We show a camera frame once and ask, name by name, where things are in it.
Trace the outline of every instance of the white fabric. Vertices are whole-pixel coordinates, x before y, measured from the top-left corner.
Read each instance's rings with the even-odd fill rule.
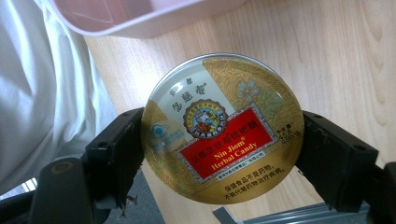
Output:
[[[45,0],[0,1],[0,195],[115,117],[83,37]]]

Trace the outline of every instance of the logo emblem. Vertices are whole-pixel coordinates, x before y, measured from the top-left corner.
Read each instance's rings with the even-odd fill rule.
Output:
[[[212,139],[220,135],[227,125],[225,108],[212,100],[199,100],[186,109],[184,127],[193,137]]]

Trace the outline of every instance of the wooden table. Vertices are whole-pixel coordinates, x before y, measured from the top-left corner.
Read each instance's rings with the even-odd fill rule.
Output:
[[[396,1],[247,0],[237,10],[151,39],[86,37],[119,113],[144,106],[169,70],[212,52],[268,64],[304,110],[318,113],[396,161]],[[196,203],[143,172],[166,223],[218,223]],[[227,208],[239,220],[320,203],[294,169],[275,189]]]

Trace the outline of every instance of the round tin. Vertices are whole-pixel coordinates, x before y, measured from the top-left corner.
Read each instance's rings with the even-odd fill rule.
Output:
[[[241,203],[290,172],[304,119],[292,91],[268,66],[209,54],[160,81],[141,133],[148,164],[175,192],[200,203]]]

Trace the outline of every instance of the pink plastic container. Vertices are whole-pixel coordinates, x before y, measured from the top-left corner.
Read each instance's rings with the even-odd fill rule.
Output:
[[[246,0],[50,0],[82,35],[149,38],[240,7]]]

